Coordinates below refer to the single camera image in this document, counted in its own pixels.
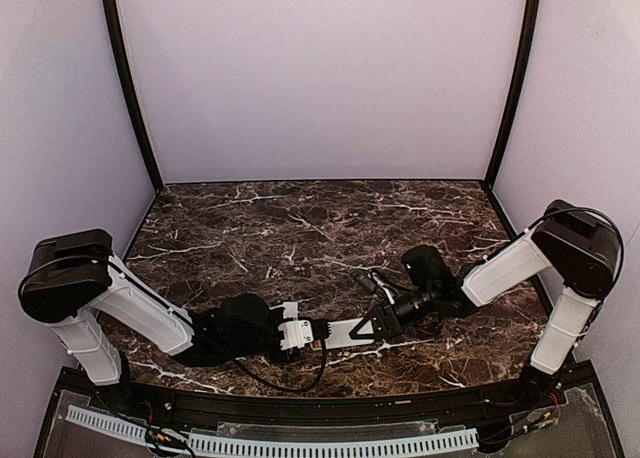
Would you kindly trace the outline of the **white remote control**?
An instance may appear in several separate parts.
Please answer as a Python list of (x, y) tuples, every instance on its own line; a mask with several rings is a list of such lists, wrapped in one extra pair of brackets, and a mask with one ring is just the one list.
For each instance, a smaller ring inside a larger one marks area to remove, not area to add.
[[(329, 337), (324, 340), (326, 349), (333, 350), (373, 344), (374, 342), (371, 340), (354, 341), (349, 337), (349, 332), (360, 320), (361, 318), (354, 318), (329, 322)], [(315, 339), (315, 335), (305, 336), (304, 341), (311, 349), (316, 351), (322, 350), (320, 340)]]

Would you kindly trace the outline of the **white battery cover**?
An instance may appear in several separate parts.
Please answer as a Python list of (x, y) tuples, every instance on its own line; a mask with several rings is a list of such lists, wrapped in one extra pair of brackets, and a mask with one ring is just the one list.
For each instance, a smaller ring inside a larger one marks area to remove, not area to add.
[(285, 320), (297, 320), (299, 317), (299, 306), (296, 301), (283, 302), (280, 307), (283, 309)]

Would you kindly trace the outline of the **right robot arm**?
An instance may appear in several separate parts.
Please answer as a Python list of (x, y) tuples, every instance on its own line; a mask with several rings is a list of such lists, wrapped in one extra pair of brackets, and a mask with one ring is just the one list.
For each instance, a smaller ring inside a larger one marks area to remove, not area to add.
[(414, 247), (401, 262), (413, 285), (402, 295), (391, 294), (393, 284), (374, 273), (359, 276), (363, 287), (385, 299), (350, 330), (352, 340), (390, 340), (430, 314), (470, 316), (539, 272), (556, 270), (563, 280), (561, 294), (515, 391), (516, 404), (533, 406), (555, 387), (567, 356), (615, 287), (624, 240), (604, 213), (555, 200), (511, 242), (459, 276), (433, 246)]

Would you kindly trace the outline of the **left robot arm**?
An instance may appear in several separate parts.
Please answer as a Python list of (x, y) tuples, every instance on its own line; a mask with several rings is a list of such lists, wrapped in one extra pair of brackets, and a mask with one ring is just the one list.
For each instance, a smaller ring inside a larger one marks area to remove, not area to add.
[(92, 229), (40, 241), (18, 288), (24, 312), (58, 336), (100, 387), (124, 383), (128, 364), (97, 321), (107, 314), (190, 368), (265, 355), (289, 361), (328, 337), (328, 325), (298, 315), (294, 303), (272, 308), (255, 294), (225, 299), (202, 313), (169, 302), (114, 253), (112, 237)]

